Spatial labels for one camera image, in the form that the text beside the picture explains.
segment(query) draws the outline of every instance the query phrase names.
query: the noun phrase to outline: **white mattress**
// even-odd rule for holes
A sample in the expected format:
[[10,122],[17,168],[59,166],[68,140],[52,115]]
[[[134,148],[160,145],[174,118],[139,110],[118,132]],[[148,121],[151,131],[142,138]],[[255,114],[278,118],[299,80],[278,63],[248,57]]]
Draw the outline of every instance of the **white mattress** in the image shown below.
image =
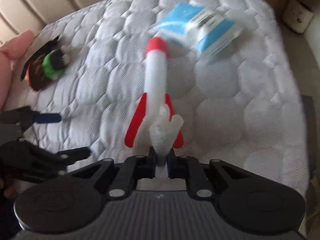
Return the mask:
[[[208,163],[219,158],[305,194],[305,123],[281,33],[263,0],[106,0],[47,25],[16,70],[5,109],[31,105],[60,112],[59,124],[35,125],[49,151],[89,146],[92,156],[123,162],[124,135],[144,87],[145,49],[159,35],[150,26],[177,2],[205,5],[238,21],[242,34],[212,61],[166,38],[167,92],[184,119],[176,153]],[[40,93],[20,82],[26,60],[57,35],[72,50],[65,75]],[[146,154],[141,149],[139,154]]]

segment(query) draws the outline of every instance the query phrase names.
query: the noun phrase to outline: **green plush toy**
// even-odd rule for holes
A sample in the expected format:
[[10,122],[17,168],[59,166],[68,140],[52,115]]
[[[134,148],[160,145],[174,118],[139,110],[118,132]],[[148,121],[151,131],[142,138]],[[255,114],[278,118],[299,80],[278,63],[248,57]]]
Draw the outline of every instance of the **green plush toy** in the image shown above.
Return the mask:
[[68,52],[69,48],[62,46],[49,54],[39,55],[32,61],[25,76],[29,86],[33,90],[39,91],[51,82],[56,81],[65,72],[70,62]]

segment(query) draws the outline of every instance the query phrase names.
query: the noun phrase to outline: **toy rocket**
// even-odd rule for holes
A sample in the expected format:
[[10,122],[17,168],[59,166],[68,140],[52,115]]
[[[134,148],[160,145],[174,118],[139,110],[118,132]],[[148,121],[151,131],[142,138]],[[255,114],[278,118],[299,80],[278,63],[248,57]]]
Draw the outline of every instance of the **toy rocket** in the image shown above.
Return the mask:
[[166,154],[172,146],[183,146],[180,131],[183,119],[175,115],[170,96],[166,93],[167,53],[167,46],[161,38],[155,37],[149,41],[144,93],[124,138],[127,147],[133,147],[138,130],[147,129],[156,153],[157,149],[164,150],[161,146],[164,142],[167,145],[164,150]]

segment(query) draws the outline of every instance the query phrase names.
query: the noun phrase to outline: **red nose cone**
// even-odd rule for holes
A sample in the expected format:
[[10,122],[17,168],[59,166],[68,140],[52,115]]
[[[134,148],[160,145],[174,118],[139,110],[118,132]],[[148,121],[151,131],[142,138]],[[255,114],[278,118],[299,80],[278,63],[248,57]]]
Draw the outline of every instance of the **red nose cone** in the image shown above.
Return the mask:
[[154,49],[161,50],[168,55],[167,45],[165,44],[164,40],[161,39],[160,37],[154,37],[149,41],[147,46],[147,53]]

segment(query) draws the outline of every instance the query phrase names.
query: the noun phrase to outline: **circular pad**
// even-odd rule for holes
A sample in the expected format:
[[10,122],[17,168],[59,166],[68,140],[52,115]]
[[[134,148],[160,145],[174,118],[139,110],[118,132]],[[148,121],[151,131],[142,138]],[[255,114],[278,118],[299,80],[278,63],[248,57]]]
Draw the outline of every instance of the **circular pad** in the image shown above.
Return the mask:
[[218,205],[228,222],[256,234],[297,229],[306,210],[303,197],[294,189],[255,178],[234,180]]
[[40,233],[66,233],[90,223],[100,213],[102,199],[80,178],[60,177],[24,191],[14,204],[23,226]]

